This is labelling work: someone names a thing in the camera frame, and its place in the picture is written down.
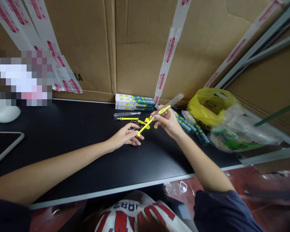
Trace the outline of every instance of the clear plastic bag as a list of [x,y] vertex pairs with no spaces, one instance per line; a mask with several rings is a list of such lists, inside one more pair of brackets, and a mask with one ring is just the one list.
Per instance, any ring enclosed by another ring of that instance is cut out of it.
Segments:
[[255,127],[257,122],[245,116],[240,105],[233,105],[224,113],[224,121],[212,127],[209,137],[218,149],[232,153],[282,142],[265,125]]

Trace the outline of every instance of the shirt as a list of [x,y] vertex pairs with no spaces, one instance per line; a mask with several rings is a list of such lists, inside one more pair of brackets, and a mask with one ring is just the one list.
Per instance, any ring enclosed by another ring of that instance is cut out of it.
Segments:
[[[235,191],[205,193],[199,190],[195,196],[194,211],[199,232],[263,231]],[[137,190],[102,211],[96,231],[135,232],[138,231],[138,221],[148,217],[155,217],[171,231],[191,231],[162,201],[155,202]],[[0,200],[0,231],[29,231],[29,227],[30,209]]]

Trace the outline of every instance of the yellow plastic bag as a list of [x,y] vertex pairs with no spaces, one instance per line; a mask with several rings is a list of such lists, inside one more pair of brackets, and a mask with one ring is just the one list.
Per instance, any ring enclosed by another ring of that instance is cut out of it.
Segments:
[[200,89],[188,103],[187,110],[204,129],[210,129],[222,123],[225,119],[224,111],[239,101],[229,91],[207,88]]

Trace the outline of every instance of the blue sleeve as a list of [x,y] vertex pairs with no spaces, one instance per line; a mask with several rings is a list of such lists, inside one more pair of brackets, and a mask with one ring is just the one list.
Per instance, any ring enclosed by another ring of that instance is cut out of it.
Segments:
[[0,231],[29,231],[30,209],[0,200]]
[[196,192],[194,222],[199,232],[263,232],[252,213],[235,191],[227,193]]

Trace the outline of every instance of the person's left hand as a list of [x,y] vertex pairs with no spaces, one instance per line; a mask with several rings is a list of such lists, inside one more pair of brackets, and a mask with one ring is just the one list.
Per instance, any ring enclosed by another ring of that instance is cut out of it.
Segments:
[[139,131],[129,130],[130,127],[134,127],[135,129],[140,128],[139,125],[136,125],[134,123],[128,123],[123,128],[121,128],[116,134],[114,134],[107,140],[111,151],[120,148],[124,144],[132,144],[134,146],[141,145],[140,141],[136,138]]

